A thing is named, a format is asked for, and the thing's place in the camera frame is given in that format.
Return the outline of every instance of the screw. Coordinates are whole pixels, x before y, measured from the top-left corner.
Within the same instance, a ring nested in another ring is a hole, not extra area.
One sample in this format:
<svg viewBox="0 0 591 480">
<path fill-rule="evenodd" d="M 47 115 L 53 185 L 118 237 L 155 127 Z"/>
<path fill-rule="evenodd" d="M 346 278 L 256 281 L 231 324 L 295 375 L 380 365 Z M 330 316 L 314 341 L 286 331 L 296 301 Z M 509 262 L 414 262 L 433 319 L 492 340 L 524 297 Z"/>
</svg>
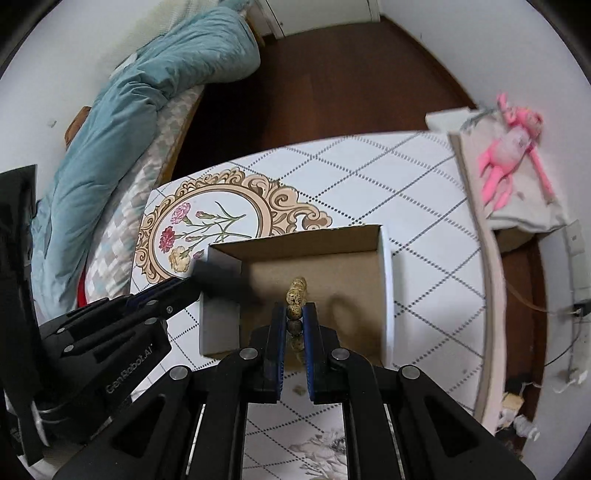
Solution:
<svg viewBox="0 0 591 480">
<path fill-rule="evenodd" d="M 406 367 L 402 368 L 402 376 L 404 378 L 408 378 L 409 380 L 416 380 L 420 374 L 421 371 L 412 365 L 407 365 Z"/>
<path fill-rule="evenodd" d="M 335 360 L 347 360 L 349 358 L 349 351 L 346 348 L 335 348 L 332 351 L 332 356 Z"/>
<path fill-rule="evenodd" d="M 248 346 L 248 347 L 240 350 L 240 356 L 244 360 L 252 360 L 253 358 L 256 358 L 257 355 L 258 355 L 258 352 L 256 351 L 256 348 L 253 348 L 251 346 Z"/>
<path fill-rule="evenodd" d="M 172 378 L 173 380 L 182 380 L 183 378 L 185 378 L 187 376 L 187 374 L 189 373 L 189 370 L 187 369 L 187 367 L 174 367 L 169 375 L 170 378 Z"/>
</svg>

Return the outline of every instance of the blue gripper pad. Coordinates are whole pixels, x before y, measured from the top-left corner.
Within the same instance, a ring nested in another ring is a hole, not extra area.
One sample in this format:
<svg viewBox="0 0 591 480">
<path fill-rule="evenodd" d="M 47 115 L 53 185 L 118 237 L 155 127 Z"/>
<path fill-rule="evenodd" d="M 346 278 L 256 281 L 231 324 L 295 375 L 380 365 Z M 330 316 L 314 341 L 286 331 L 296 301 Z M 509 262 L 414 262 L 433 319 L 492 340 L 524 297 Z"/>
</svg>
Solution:
<svg viewBox="0 0 591 480">
<path fill-rule="evenodd" d="M 302 330 L 304 331 L 304 357 L 306 359 L 306 380 L 308 395 L 314 401 L 314 349 L 312 348 L 313 326 L 310 325 L 310 315 L 306 308 L 302 311 Z"/>
<path fill-rule="evenodd" d="M 278 332 L 278 361 L 277 361 L 277 400 L 281 399 L 281 392 L 283 390 L 283 373 L 285 368 L 285 342 L 286 339 L 286 330 L 287 330 L 287 311 L 283 309 L 283 321 L 281 322 L 281 327 Z"/>
</svg>

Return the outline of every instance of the blue comforter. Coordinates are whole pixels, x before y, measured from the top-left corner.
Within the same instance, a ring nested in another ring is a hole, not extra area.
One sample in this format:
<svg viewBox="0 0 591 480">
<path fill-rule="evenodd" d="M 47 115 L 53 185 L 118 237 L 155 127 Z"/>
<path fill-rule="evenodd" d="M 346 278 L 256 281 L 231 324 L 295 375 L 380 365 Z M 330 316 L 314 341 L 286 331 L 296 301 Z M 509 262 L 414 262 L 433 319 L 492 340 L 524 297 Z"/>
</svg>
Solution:
<svg viewBox="0 0 591 480">
<path fill-rule="evenodd" d="M 232 0 L 238 9 L 244 1 Z M 76 307 L 92 233 L 119 180 L 154 139 L 156 114 L 194 85 L 232 82 L 260 64 L 244 19 L 226 1 L 140 49 L 101 91 L 33 219 L 33 296 L 47 319 Z"/>
</svg>

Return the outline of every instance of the wooden floor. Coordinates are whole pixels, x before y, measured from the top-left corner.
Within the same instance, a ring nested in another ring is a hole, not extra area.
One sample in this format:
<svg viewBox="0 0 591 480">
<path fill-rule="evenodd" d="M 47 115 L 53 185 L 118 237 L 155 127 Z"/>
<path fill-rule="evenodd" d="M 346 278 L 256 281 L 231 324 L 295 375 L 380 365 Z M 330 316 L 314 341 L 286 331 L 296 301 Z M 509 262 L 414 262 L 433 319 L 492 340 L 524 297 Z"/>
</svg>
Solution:
<svg viewBox="0 0 591 480">
<path fill-rule="evenodd" d="M 462 106 L 473 103 L 454 78 L 388 21 L 310 31 L 261 49 L 251 77 L 206 88 L 174 178 L 297 142 L 426 129 L 427 112 Z M 537 243 L 505 255 L 503 265 L 506 279 L 544 306 Z M 541 381 L 541 320 L 508 294 L 507 378 Z M 526 403 L 532 416 L 537 392 L 525 393 L 533 395 Z"/>
</svg>

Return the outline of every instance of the pink flower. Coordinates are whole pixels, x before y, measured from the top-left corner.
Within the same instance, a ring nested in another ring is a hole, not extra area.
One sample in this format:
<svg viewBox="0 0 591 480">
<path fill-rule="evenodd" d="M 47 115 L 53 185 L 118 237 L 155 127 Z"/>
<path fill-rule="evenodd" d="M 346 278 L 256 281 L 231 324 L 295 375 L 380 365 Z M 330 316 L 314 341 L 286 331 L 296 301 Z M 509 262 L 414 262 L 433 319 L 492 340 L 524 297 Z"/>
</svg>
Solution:
<svg viewBox="0 0 591 480">
<path fill-rule="evenodd" d="M 172 224 L 176 225 L 176 224 L 182 222 L 183 218 L 186 217 L 186 215 L 188 214 L 190 209 L 191 209 L 191 204 L 189 202 L 182 203 L 181 205 L 176 207 L 176 210 L 173 213 L 173 217 L 170 220 L 172 222 Z"/>
<path fill-rule="evenodd" d="M 160 250 L 163 253 L 167 253 L 174 245 L 174 230 L 171 226 L 168 226 L 162 232 L 160 236 Z"/>
</svg>

